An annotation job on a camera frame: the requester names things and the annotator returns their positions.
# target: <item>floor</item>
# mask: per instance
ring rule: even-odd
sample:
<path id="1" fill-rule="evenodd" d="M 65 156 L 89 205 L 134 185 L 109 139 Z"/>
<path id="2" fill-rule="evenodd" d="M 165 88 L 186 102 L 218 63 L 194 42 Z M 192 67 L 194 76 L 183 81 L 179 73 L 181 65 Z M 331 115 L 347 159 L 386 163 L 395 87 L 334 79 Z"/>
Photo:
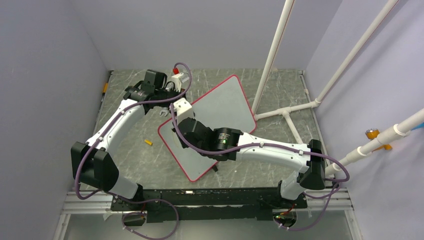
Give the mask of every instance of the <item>floor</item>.
<path id="1" fill-rule="evenodd" d="M 171 69 L 155 69 L 171 75 Z M 146 70 L 116 70 L 109 79 L 96 129 L 112 116 L 123 99 L 124 89 L 144 79 Z M 193 83 L 187 93 L 192 102 L 230 75 L 237 75 L 252 105 L 262 69 L 193 69 Z M 263 91 L 257 113 L 307 103 L 307 96 L 296 69 L 275 69 Z M 123 174 L 145 189 L 275 187 L 292 172 L 290 168 L 263 162 L 225 161 L 219 171 L 210 170 L 196 182 L 190 182 L 158 136 L 158 127 L 168 117 L 160 117 L 160 107 L 150 110 L 137 122 L 121 142 L 113 160 Z M 319 139 L 310 109 L 293 112 L 291 118 L 304 143 Z M 261 119 L 253 135 L 270 140 L 295 143 L 286 121 L 281 116 Z M 144 140 L 153 142 L 147 145 Z"/>

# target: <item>robotic arm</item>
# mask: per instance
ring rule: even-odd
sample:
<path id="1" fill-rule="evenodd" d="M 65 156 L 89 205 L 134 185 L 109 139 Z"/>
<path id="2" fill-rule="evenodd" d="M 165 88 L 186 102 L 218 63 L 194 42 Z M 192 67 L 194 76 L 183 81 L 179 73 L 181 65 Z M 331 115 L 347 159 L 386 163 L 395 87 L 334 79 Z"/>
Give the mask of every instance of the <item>robotic arm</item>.
<path id="1" fill-rule="evenodd" d="M 294 169 L 287 179 L 279 183 L 280 194 L 284 199 L 296 200 L 306 189 L 325 188 L 324 159 L 303 154 L 304 152 L 321 153 L 320 141 L 311 140 L 309 144 L 291 144 L 256 137 L 233 128 L 222 127 L 212 130 L 195 120 L 193 108 L 185 98 L 174 102 L 173 107 L 176 110 L 178 129 L 189 143 L 186 144 L 178 134 L 183 148 L 194 148 L 201 155 L 217 161 L 264 161 Z M 214 153 L 232 148 L 238 149 L 224 154 Z M 299 152 L 288 150 L 290 148 L 297 149 Z"/>
<path id="2" fill-rule="evenodd" d="M 159 106 L 168 108 L 181 94 L 180 78 L 176 74 L 167 81 L 163 72 L 147 70 L 144 81 L 125 89 L 125 95 L 118 109 L 106 124 L 85 143 L 76 142 L 71 148 L 74 179 L 78 167 L 90 147 L 95 145 L 84 163 L 79 180 L 99 190 L 110 192 L 132 201 L 143 200 L 143 187 L 120 175 L 112 157 L 131 127 L 150 109 Z"/>

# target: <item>gray wall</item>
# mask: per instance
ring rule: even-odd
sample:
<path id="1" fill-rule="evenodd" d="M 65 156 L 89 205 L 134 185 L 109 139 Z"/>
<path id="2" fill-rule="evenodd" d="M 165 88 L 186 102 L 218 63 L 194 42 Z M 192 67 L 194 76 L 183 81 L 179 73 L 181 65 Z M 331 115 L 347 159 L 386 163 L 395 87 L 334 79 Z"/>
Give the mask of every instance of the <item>gray wall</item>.
<path id="1" fill-rule="evenodd" d="M 297 0 L 275 61 L 305 69 L 342 0 Z M 72 0 L 109 69 L 263 68 L 284 0 Z"/>
<path id="2" fill-rule="evenodd" d="M 67 0 L 0 3 L 0 239 L 51 239 L 107 70 Z"/>
<path id="3" fill-rule="evenodd" d="M 344 0 L 306 72 L 318 96 L 386 0 Z M 329 153 L 340 159 L 424 107 L 424 1 L 400 1 L 315 112 Z M 424 129 L 349 165 L 347 184 L 365 240 L 423 239 Z"/>

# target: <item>white end effector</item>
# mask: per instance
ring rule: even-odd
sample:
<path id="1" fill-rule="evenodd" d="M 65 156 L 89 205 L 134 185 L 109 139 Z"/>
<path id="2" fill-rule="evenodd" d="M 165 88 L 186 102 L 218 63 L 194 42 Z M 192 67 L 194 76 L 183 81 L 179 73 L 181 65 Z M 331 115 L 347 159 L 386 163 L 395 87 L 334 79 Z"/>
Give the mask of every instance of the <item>white end effector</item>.
<path id="1" fill-rule="evenodd" d="M 183 148 L 196 147 L 200 149 L 199 154 L 217 161 L 254 160 L 292 168 L 293 173 L 279 183 L 280 194 L 284 199 L 295 200 L 306 189 L 325 188 L 324 159 L 304 154 L 304 152 L 321 153 L 320 141 L 292 144 L 260 138 L 233 128 L 222 127 L 212 130 L 195 120 L 193 108 L 185 98 L 174 102 L 173 105 L 178 129 L 190 143 L 187 145 L 180 139 Z M 225 151 L 239 146 L 245 147 L 225 154 L 206 153 L 206 151 Z"/>

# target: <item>red border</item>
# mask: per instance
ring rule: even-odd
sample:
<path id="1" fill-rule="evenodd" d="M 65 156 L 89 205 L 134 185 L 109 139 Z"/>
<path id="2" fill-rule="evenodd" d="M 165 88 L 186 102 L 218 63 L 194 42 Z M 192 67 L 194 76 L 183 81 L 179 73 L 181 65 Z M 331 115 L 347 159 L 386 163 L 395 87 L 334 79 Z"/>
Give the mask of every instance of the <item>red border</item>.
<path id="1" fill-rule="evenodd" d="M 229 80 L 230 78 L 232 78 L 232 77 L 235 77 L 235 78 L 237 78 L 237 81 L 238 81 L 238 84 L 240 85 L 240 88 L 241 88 L 241 91 L 243 92 L 243 95 L 244 95 L 244 99 L 246 99 L 246 103 L 247 103 L 247 106 L 249 107 L 249 110 L 250 110 L 250 114 L 252 115 L 252 118 L 253 118 L 253 121 L 254 121 L 254 128 L 253 128 L 253 130 L 251 131 L 251 132 L 249 132 L 250 134 L 251 133 L 253 133 L 255 130 L 256 130 L 256 127 L 257 127 L 257 124 L 256 124 L 256 121 L 255 121 L 255 117 L 254 117 L 254 115 L 253 115 L 253 113 L 252 113 L 252 108 L 251 108 L 251 106 L 249 105 L 249 101 L 248 101 L 248 98 L 247 98 L 247 96 L 246 96 L 246 93 L 245 93 L 245 90 L 243 89 L 243 87 L 242 87 L 242 83 L 240 82 L 240 79 L 239 79 L 239 77 L 237 76 L 237 75 L 235 75 L 235 74 L 233 74 L 233 75 L 231 75 L 231 76 L 229 76 L 227 79 L 225 79 L 224 81 L 222 81 L 220 84 L 218 84 L 218 85 L 216 85 L 214 88 L 212 88 L 211 90 L 209 90 L 209 91 L 207 91 L 205 94 L 203 94 L 202 96 L 200 96 L 198 99 L 196 99 L 195 101 L 193 101 L 192 103 L 191 103 L 191 105 L 193 105 L 193 104 L 195 104 L 197 101 L 199 101 L 200 99 L 202 99 L 204 96 L 206 96 L 207 94 L 209 94 L 210 92 L 212 92 L 214 89 L 216 89 L 217 87 L 219 87 L 220 85 L 222 85 L 223 83 L 225 83 L 227 80 Z M 162 123 L 158 128 L 157 128 L 157 134 L 159 134 L 159 137 L 162 139 L 162 141 L 163 141 L 163 143 L 166 145 L 166 147 L 168 148 L 168 150 L 169 150 L 169 152 L 171 153 L 171 155 L 173 156 L 173 158 L 175 159 L 175 161 L 176 161 L 176 163 L 179 165 L 179 168 L 181 168 L 181 170 L 184 172 L 184 174 L 185 174 L 185 176 L 187 177 L 187 179 L 190 181 L 190 182 L 192 182 L 192 183 L 194 183 L 194 182 L 196 182 L 197 180 L 199 180 L 203 175 L 205 175 L 214 165 L 216 165 L 218 162 L 215 162 L 212 166 L 210 166 L 210 168 L 208 168 L 204 173 L 202 173 L 198 178 L 196 178 L 195 180 L 191 180 L 190 178 L 189 178 L 189 176 L 187 175 L 187 173 L 186 173 L 186 171 L 184 171 L 184 168 L 181 166 L 181 164 L 180 164 L 180 162 L 177 160 L 177 158 L 175 157 L 175 155 L 174 155 L 174 153 L 171 151 L 171 149 L 170 149 L 170 147 L 168 146 L 168 144 L 165 142 L 165 140 L 164 140 L 164 138 L 162 137 L 162 135 L 161 135 L 161 132 L 160 132 L 160 129 L 161 129 L 161 127 L 163 126 L 163 125 L 165 125 L 167 122 L 169 122 L 169 121 L 171 121 L 171 118 L 170 119 L 168 119 L 168 120 L 166 120 L 164 123 Z"/>

